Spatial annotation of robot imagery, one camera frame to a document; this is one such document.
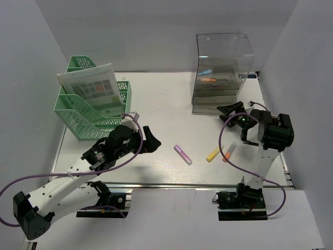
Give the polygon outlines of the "orange highlighter white cap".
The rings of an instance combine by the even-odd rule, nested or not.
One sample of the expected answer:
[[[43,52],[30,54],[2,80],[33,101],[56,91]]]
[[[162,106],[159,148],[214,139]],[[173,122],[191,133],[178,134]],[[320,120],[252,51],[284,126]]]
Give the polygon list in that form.
[[[227,149],[227,151],[224,153],[224,157],[223,157],[223,162],[227,162],[228,160],[230,160],[234,150],[237,147],[237,142],[232,142],[231,145],[229,146],[229,148]]]

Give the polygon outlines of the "green file organizer rack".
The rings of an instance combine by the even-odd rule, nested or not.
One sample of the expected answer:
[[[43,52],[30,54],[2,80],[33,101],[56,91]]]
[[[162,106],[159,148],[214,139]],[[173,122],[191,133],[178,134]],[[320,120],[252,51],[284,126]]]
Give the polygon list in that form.
[[[116,126],[121,124],[123,113],[129,113],[132,89],[129,81],[118,81],[124,105],[118,108],[119,115],[97,111],[76,94],[68,94],[60,88],[54,112],[62,119],[73,135],[81,141],[95,141],[107,136]]]

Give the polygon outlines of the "blue highlighter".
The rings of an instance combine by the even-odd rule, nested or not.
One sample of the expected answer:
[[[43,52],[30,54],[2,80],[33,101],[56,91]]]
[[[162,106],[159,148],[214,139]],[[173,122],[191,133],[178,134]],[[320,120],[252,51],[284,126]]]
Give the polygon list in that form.
[[[209,69],[209,70],[205,70],[203,72],[198,73],[197,76],[206,76],[206,75],[209,75],[211,73],[212,73],[212,70]]]

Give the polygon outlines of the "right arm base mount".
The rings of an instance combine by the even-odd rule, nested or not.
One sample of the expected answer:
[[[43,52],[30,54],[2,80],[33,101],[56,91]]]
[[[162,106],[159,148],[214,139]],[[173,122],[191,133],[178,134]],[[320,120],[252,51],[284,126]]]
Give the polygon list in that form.
[[[240,200],[236,192],[217,192],[212,203],[217,204],[219,221],[267,220],[263,194],[258,199]]]

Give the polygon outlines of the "clear acrylic drawer unit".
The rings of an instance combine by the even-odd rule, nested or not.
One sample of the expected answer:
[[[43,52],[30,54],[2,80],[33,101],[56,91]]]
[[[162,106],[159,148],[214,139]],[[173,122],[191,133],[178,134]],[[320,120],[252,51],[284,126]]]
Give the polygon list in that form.
[[[218,106],[237,102],[237,97],[254,63],[254,50],[246,33],[208,32],[196,35],[197,62],[191,72],[192,113],[218,115]],[[205,70],[206,76],[197,76]],[[216,82],[201,82],[215,78]]]

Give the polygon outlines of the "yellow highlighter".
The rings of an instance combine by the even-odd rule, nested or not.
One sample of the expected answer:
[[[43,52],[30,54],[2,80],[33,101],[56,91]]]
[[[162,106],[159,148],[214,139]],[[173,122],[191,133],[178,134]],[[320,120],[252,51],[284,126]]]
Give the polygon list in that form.
[[[220,148],[216,147],[207,157],[206,161],[211,162],[220,153]]]

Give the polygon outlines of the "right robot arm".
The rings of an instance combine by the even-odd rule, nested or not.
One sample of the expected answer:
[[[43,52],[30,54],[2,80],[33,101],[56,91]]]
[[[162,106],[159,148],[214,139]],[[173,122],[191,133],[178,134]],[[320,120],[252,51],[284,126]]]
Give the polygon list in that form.
[[[241,128],[240,140],[258,148],[250,170],[237,184],[235,202],[242,208],[256,202],[261,194],[269,169],[277,156],[290,147],[294,130],[288,114],[273,116],[270,111],[252,109],[246,112],[243,102],[218,106],[220,119],[228,127]]]

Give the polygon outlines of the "document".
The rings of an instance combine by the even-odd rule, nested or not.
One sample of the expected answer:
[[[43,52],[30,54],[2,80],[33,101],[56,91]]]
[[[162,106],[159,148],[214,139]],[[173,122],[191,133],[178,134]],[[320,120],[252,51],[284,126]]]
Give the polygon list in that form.
[[[112,64],[59,73],[57,79],[68,94],[78,95],[95,110],[105,111],[109,116],[124,105]]]

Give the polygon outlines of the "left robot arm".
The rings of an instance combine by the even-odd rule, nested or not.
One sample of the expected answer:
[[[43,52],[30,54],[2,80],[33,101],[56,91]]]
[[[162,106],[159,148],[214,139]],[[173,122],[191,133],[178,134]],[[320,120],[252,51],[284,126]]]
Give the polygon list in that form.
[[[17,193],[13,213],[26,238],[37,239],[54,222],[82,208],[113,208],[117,199],[103,182],[93,179],[127,154],[155,152],[161,142],[148,126],[143,131],[145,140],[138,131],[119,125],[83,153],[64,177],[54,178],[28,194]]]

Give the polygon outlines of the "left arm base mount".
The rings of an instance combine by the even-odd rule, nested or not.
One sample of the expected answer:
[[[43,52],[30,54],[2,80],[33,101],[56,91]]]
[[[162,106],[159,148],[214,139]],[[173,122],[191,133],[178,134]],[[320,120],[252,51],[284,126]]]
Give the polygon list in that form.
[[[124,219],[129,213],[132,193],[111,191],[110,200],[105,207],[99,206],[96,209],[79,210],[76,212],[77,218],[119,218]]]

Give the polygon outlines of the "purple highlighter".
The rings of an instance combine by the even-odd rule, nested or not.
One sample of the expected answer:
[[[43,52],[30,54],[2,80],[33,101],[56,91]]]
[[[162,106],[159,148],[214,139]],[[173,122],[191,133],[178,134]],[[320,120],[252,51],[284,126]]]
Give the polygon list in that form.
[[[173,148],[187,165],[190,166],[193,163],[193,161],[188,157],[188,155],[181,149],[179,145],[174,145]]]

